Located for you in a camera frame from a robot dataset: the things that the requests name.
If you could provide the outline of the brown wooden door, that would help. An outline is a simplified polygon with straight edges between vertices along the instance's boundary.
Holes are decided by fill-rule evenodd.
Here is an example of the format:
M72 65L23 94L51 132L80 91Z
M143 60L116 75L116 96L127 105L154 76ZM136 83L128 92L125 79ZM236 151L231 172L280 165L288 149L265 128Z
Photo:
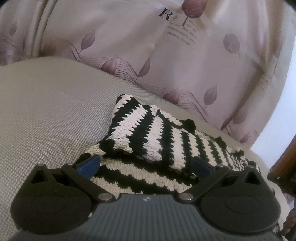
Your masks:
M294 205L287 215L281 233L287 240L295 240L295 137L271 167L267 179L279 186L283 194L294 200Z

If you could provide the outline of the black white striped knit cardigan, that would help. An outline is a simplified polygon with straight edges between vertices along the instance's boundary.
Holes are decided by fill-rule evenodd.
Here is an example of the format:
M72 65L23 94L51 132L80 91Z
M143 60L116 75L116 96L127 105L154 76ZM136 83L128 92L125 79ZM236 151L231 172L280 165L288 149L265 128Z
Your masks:
M91 181L115 196L181 193L200 182L191 160L222 164L233 171L255 166L240 148L196 130L191 119L178 120L155 105L120 95L107 135L78 162L97 155L100 167Z

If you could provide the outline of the pink leaf print curtain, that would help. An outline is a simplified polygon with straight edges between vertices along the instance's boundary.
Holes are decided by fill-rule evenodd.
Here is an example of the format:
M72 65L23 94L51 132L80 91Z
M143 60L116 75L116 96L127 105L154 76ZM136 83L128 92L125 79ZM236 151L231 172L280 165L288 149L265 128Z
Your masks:
M69 58L247 146L280 99L294 40L285 1L1 1L1 65Z

